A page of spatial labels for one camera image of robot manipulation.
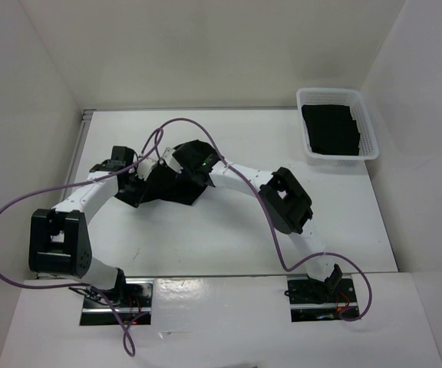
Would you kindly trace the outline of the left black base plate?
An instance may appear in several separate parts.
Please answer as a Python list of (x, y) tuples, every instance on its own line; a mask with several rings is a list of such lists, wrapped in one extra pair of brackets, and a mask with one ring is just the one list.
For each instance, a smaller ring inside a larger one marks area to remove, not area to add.
[[(133, 289), (132, 295), (122, 301), (113, 301), (115, 311), (124, 324), (150, 325), (154, 279), (128, 278), (127, 284)], [(84, 297), (79, 323), (81, 326), (118, 325), (112, 310), (97, 293), (86, 288), (78, 288), (75, 293)]]

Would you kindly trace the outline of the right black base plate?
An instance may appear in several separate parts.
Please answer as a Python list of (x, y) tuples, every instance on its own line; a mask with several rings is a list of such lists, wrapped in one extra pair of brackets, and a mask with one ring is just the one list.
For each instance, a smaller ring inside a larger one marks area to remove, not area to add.
[(307, 277), (288, 278), (284, 295), (289, 299), (293, 323), (355, 318), (360, 314), (353, 280), (344, 276), (329, 296), (318, 296)]

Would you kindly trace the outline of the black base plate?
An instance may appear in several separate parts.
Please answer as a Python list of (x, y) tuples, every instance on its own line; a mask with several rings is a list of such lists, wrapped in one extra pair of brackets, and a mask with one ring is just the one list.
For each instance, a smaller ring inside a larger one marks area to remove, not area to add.
[[(115, 311), (124, 324), (150, 325), (154, 279), (128, 278), (127, 284), (133, 289), (132, 295), (122, 301), (113, 301)], [(79, 323), (81, 326), (118, 325), (112, 310), (97, 293), (86, 288), (78, 288), (75, 293), (84, 297)]]
[(344, 276), (329, 296), (318, 296), (307, 277), (288, 278), (284, 295), (289, 299), (293, 323), (355, 318), (360, 314), (353, 280)]

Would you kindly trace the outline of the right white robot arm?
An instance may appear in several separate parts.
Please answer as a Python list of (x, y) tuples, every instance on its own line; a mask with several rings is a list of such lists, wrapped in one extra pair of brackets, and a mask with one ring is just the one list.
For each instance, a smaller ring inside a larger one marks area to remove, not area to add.
[(325, 257), (325, 243), (312, 221), (312, 200), (292, 172), (284, 167), (263, 171), (223, 159), (208, 143), (194, 140), (173, 149), (180, 172), (198, 186), (232, 189), (255, 197), (269, 219), (271, 231), (287, 235), (307, 257), (305, 270), (317, 303), (338, 293), (342, 272)]

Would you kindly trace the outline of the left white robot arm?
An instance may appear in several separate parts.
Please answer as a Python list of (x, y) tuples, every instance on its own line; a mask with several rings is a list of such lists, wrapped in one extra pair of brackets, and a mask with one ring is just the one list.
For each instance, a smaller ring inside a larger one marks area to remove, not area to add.
[(28, 255), (32, 271), (93, 285), (110, 306), (138, 299), (140, 289), (127, 283), (124, 271), (93, 257), (88, 233), (91, 219), (109, 199), (139, 206), (144, 180), (133, 164), (137, 158), (133, 149), (114, 146), (110, 159), (90, 169), (85, 186), (53, 208), (32, 214)]

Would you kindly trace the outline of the black folded skirts stack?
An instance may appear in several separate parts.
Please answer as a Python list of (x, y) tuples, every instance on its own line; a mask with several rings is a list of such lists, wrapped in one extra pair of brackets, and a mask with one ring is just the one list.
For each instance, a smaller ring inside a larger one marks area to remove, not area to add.
[(351, 109), (345, 105), (303, 105), (302, 117), (313, 153), (357, 156), (361, 134)]

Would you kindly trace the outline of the black skirt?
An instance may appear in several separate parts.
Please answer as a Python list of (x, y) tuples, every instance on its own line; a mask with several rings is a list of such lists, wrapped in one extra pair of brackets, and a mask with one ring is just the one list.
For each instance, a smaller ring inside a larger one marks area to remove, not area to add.
[(206, 185), (200, 185), (186, 173), (178, 173), (169, 166), (159, 165), (148, 176), (140, 204), (162, 200), (182, 205), (193, 203), (206, 190)]

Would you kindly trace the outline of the white plastic basket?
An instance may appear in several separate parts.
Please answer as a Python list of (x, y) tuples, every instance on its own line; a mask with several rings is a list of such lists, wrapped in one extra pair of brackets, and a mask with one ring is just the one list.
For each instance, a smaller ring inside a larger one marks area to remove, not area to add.
[[(314, 162), (315, 165), (350, 166), (356, 162), (378, 158), (378, 141), (374, 134), (374, 128), (364, 98), (358, 90), (331, 87), (302, 87), (296, 92), (296, 101), (301, 121), (303, 150), (310, 162)], [(314, 153), (310, 147), (308, 129), (301, 111), (304, 105), (339, 105), (348, 107), (360, 133), (358, 155), (323, 155)]]

